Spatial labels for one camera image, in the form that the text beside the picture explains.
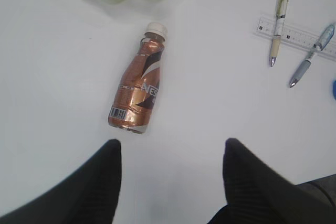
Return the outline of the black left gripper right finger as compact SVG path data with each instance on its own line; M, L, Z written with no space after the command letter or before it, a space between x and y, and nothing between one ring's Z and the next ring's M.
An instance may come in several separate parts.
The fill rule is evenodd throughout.
M335 223L335 175L294 185L235 138L225 142L227 204L210 223Z

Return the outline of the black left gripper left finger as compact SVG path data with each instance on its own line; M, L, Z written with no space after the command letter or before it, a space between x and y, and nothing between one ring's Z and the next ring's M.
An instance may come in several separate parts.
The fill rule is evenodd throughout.
M70 176L1 223L113 223L122 179L121 144L107 141Z

